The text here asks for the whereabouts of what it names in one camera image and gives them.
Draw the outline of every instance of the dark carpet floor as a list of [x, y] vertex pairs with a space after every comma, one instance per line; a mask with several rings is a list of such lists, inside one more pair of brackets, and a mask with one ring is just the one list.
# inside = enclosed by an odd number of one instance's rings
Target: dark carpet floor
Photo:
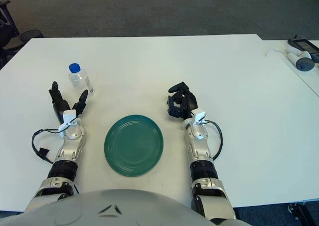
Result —
[[21, 32], [46, 37], [256, 33], [319, 39], [319, 0], [11, 0]]

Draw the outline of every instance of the white table surface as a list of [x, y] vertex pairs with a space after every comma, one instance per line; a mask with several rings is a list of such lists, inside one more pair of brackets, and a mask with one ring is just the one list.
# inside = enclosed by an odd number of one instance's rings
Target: white table surface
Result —
[[[76, 101], [68, 65], [88, 70], [96, 94], [81, 115], [87, 132], [75, 180], [81, 193], [140, 189], [190, 206], [191, 178], [181, 119], [167, 114], [167, 90], [184, 81], [223, 131], [215, 161], [234, 207], [319, 198], [319, 98], [278, 57], [264, 57], [257, 35], [32, 39], [0, 71], [0, 210], [23, 211], [51, 167], [31, 148], [32, 134], [58, 127], [48, 89], [56, 80]], [[120, 118], [142, 114], [160, 127], [163, 154], [148, 173], [127, 178], [104, 157]], [[211, 126], [209, 146], [219, 137]], [[43, 133], [36, 146], [62, 139]]]
[[[319, 47], [319, 40], [311, 41], [314, 45]], [[286, 51], [288, 43], [286, 40], [264, 40], [264, 52], [267, 54], [271, 49]], [[300, 71], [289, 59], [282, 53], [271, 52], [268, 57], [279, 57], [287, 66], [289, 66], [295, 74], [297, 74], [306, 85], [309, 86], [319, 96], [319, 64], [315, 64], [315, 67], [310, 71]]]

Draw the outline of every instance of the black chair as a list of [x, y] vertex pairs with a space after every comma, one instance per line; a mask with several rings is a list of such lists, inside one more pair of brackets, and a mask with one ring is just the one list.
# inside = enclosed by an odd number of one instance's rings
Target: black chair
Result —
[[23, 42], [22, 44], [4, 49], [12, 38], [19, 36], [19, 31], [6, 6], [9, 3], [9, 0], [0, 1], [0, 9], [2, 10], [0, 10], [0, 69], [7, 64], [8, 56], [14, 56], [30, 39], [43, 38], [39, 30], [30, 30], [20, 35], [20, 40]]

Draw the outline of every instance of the teal ceramic plate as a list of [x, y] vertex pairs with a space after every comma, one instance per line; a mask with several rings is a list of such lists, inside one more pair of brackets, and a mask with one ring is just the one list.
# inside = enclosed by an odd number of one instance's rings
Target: teal ceramic plate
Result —
[[104, 142], [107, 162], [117, 173], [145, 174], [160, 160], [163, 136], [157, 124], [143, 115], [129, 115], [116, 122]]

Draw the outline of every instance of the gray floor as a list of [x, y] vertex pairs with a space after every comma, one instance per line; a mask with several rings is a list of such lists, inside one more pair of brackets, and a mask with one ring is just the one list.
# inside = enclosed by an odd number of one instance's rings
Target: gray floor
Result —
[[[319, 225], [319, 201], [307, 202], [310, 215]], [[301, 226], [288, 212], [288, 204], [263, 205], [236, 209], [237, 217], [254, 226]]]
[[319, 39], [319, 0], [11, 0], [21, 32], [46, 37], [257, 33]]

